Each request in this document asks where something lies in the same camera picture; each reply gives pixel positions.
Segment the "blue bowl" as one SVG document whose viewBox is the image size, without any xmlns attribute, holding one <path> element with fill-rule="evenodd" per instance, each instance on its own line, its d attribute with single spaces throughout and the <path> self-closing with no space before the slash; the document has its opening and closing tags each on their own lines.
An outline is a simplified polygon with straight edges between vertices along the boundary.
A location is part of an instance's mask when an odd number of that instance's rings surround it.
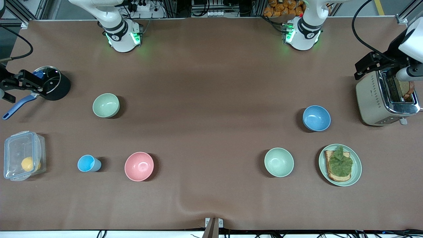
<svg viewBox="0 0 423 238">
<path fill-rule="evenodd" d="M 302 122 L 310 131 L 321 132 L 330 127 L 332 119 L 326 108 L 311 105 L 304 110 Z"/>
</svg>

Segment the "light green bowl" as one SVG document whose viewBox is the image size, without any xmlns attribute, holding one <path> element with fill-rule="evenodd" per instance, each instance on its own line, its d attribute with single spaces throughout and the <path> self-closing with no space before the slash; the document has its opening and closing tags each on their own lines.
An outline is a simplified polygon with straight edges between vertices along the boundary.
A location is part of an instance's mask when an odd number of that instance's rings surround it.
<svg viewBox="0 0 423 238">
<path fill-rule="evenodd" d="M 93 113 L 100 118 L 111 118 L 118 113 L 119 109 L 119 99 L 112 93 L 101 94 L 92 105 Z"/>
<path fill-rule="evenodd" d="M 282 178 L 292 173 L 294 169 L 294 158 L 284 148 L 272 148 L 264 157 L 264 165 L 272 176 Z"/>
</svg>

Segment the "pink bowl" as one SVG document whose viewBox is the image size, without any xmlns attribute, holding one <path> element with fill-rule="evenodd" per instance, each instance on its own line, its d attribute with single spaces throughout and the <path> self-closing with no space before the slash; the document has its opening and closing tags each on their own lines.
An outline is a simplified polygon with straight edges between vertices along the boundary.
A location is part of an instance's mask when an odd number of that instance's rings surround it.
<svg viewBox="0 0 423 238">
<path fill-rule="evenodd" d="M 154 161 L 148 153 L 136 152 L 127 158 L 124 171 L 128 179 L 134 182 L 142 182 L 153 173 Z"/>
</svg>

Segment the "glass lid with blue knob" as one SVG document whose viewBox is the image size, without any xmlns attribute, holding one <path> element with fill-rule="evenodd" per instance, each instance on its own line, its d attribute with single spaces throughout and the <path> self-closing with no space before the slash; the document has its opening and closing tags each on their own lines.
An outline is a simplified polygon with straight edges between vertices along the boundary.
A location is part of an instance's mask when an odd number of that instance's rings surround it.
<svg viewBox="0 0 423 238">
<path fill-rule="evenodd" d="M 40 77 L 45 83 L 44 92 L 51 94 L 59 85 L 61 80 L 61 73 L 53 66 L 43 66 L 32 72 Z"/>
</svg>

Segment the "beige and chrome toaster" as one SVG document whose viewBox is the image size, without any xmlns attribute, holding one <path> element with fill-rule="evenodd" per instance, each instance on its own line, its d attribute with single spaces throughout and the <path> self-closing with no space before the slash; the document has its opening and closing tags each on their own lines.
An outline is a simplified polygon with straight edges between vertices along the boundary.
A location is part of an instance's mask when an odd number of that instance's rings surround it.
<svg viewBox="0 0 423 238">
<path fill-rule="evenodd" d="M 407 118 L 423 110 L 416 90 L 408 100 L 399 92 L 395 69 L 367 74 L 356 85 L 356 95 L 362 121 L 370 126 L 387 126 L 395 122 L 407 124 Z"/>
</svg>

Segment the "brown toast slice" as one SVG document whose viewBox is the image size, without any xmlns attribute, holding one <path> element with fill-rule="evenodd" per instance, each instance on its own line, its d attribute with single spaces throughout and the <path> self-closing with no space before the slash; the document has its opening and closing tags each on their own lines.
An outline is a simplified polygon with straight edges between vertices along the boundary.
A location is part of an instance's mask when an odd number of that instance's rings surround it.
<svg viewBox="0 0 423 238">
<path fill-rule="evenodd" d="M 399 92 L 401 97 L 404 100 L 408 100 L 411 94 L 414 92 L 414 82 L 413 81 L 398 81 L 399 83 Z"/>
</svg>

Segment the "clear plastic lidded container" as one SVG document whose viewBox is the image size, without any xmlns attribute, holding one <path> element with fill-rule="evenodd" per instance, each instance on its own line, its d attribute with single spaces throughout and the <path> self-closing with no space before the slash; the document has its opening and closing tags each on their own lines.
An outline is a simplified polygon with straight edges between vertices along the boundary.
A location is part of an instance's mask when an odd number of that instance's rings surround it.
<svg viewBox="0 0 423 238">
<path fill-rule="evenodd" d="M 22 131 L 8 137 L 4 143 L 4 178 L 11 181 L 23 181 L 46 171 L 45 139 L 35 132 Z M 25 172 L 21 161 L 27 157 L 41 161 L 41 168 L 36 172 Z"/>
</svg>

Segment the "yellow lemon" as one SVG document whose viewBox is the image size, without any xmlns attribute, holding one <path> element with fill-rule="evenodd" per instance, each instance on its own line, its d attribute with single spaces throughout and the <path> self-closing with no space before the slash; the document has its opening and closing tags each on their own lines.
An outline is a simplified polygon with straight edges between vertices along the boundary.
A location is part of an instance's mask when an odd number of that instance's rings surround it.
<svg viewBox="0 0 423 238">
<path fill-rule="evenodd" d="M 21 161 L 21 167 L 25 172 L 36 172 L 41 168 L 41 161 L 30 156 Z"/>
</svg>

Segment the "blue plastic cup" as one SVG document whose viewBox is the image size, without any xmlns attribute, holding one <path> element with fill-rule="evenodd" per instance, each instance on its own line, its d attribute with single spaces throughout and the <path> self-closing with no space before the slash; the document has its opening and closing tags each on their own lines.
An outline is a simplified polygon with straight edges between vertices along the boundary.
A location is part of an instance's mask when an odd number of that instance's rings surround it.
<svg viewBox="0 0 423 238">
<path fill-rule="evenodd" d="M 81 172 L 97 172 L 101 169 L 101 161 L 92 155 L 83 155 L 79 159 L 77 167 Z"/>
</svg>

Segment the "light green plate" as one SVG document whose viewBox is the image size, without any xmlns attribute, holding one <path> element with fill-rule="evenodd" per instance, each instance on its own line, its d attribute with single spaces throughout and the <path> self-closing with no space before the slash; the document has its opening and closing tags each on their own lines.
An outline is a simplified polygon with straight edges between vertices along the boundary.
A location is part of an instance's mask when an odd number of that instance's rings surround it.
<svg viewBox="0 0 423 238">
<path fill-rule="evenodd" d="M 343 144 L 330 144 L 323 148 L 318 156 L 318 165 L 324 178 L 336 186 L 354 185 L 362 174 L 358 155 Z"/>
</svg>

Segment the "bag of orange snacks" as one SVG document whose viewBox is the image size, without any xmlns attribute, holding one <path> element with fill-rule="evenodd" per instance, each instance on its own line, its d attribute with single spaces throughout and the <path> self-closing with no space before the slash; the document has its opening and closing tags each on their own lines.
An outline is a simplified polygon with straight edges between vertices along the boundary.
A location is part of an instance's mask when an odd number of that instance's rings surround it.
<svg viewBox="0 0 423 238">
<path fill-rule="evenodd" d="M 263 15 L 276 18 L 282 15 L 304 15 L 307 5 L 303 0 L 267 0 Z"/>
</svg>

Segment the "brown table cover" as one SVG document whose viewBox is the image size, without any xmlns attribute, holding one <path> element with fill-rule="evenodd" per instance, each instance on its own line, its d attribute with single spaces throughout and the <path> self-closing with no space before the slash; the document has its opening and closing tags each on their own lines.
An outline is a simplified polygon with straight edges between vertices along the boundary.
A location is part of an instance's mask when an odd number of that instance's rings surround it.
<svg viewBox="0 0 423 238">
<path fill-rule="evenodd" d="M 257 18 L 152 20 L 129 53 L 95 21 L 33 21 L 20 34 L 34 51 L 8 70 L 54 66 L 72 88 L 8 120 L 0 101 L 0 230 L 190 229 L 212 217 L 228 229 L 423 229 L 423 112 L 405 126 L 362 123 L 353 75 L 368 49 L 349 18 L 327 19 L 304 52 Z M 111 118 L 92 110 L 104 93 L 120 102 Z M 305 127 L 311 105 L 328 110 L 328 129 Z M 46 171 L 7 180 L 4 143 L 22 131 L 44 137 Z M 330 144 L 361 160 L 354 185 L 322 175 Z M 294 158 L 282 178 L 264 165 L 277 147 Z M 154 161 L 142 182 L 124 171 L 136 152 Z M 83 155 L 101 169 L 81 172 Z"/>
</svg>

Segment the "aluminium frame profile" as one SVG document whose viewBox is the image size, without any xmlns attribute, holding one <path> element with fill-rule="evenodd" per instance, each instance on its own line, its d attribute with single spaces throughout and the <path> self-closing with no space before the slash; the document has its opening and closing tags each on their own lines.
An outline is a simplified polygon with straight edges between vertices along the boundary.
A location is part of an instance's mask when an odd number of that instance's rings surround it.
<svg viewBox="0 0 423 238">
<path fill-rule="evenodd" d="M 49 0 L 4 0 L 6 9 L 21 21 L 40 20 Z"/>
<path fill-rule="evenodd" d="M 412 0 L 405 9 L 396 15 L 398 24 L 411 24 L 423 17 L 423 0 Z"/>
</svg>

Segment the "grey metal bracket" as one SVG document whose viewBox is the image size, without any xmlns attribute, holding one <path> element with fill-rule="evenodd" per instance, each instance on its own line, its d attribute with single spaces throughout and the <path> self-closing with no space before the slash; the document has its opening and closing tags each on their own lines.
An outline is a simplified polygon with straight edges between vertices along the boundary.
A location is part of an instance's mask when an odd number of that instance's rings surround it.
<svg viewBox="0 0 423 238">
<path fill-rule="evenodd" d="M 224 227 L 221 218 L 206 218 L 206 228 L 202 238 L 219 238 L 219 229 Z"/>
</svg>

